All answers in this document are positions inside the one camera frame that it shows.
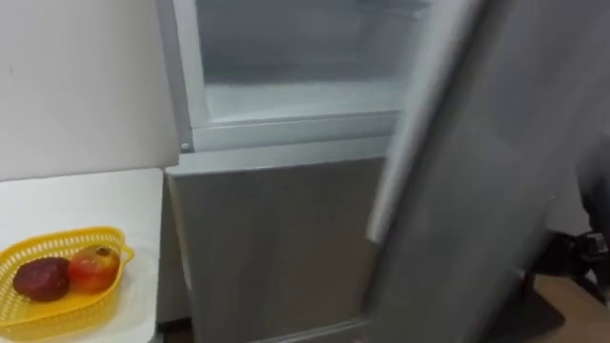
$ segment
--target floor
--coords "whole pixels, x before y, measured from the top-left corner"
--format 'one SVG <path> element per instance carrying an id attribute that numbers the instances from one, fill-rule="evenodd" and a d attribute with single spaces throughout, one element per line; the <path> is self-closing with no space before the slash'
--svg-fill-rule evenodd
<path id="1" fill-rule="evenodd" d="M 610 342 L 610 312 L 569 279 L 539 276 L 536 289 L 565 317 L 553 333 L 528 343 Z"/>

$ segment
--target silver refrigerator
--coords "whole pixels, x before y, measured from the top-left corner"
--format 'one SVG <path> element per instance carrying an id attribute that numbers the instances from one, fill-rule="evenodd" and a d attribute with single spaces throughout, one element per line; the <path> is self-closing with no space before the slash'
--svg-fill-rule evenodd
<path id="1" fill-rule="evenodd" d="M 157 10 L 197 342 L 476 341 L 610 129 L 606 1 Z"/>

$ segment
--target yellow plastic basket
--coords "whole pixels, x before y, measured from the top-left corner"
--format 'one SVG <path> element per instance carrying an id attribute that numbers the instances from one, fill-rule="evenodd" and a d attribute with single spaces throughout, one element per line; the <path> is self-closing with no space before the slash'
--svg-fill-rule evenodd
<path id="1" fill-rule="evenodd" d="M 70 259 L 91 245 L 105 245 L 121 256 L 118 275 L 112 286 L 96 294 L 70 291 L 57 301 L 35 302 L 17 293 L 12 279 L 24 263 L 57 256 Z M 14 244 L 0 253 L 0 335 L 13 341 L 54 337 L 91 329 L 110 319 L 118 300 L 118 287 L 125 264 L 133 250 L 125 245 L 125 235 L 116 228 L 93 227 L 45 234 Z"/>

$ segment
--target white countertop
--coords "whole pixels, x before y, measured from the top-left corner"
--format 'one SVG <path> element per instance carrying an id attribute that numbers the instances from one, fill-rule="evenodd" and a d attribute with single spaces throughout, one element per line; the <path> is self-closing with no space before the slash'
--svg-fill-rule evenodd
<path id="1" fill-rule="evenodd" d="M 114 318 L 100 329 L 60 341 L 139 343 L 153 339 L 162 186 L 159 169 L 0 183 L 0 249 L 38 234 L 114 226 L 123 231 L 135 251 L 121 282 Z"/>

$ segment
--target freezer compartment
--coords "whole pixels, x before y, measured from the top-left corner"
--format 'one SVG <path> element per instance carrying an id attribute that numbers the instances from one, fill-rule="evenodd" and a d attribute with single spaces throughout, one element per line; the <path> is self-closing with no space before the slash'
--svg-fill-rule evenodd
<path id="1" fill-rule="evenodd" d="M 214 122 L 398 111 L 429 5 L 198 0 Z"/>

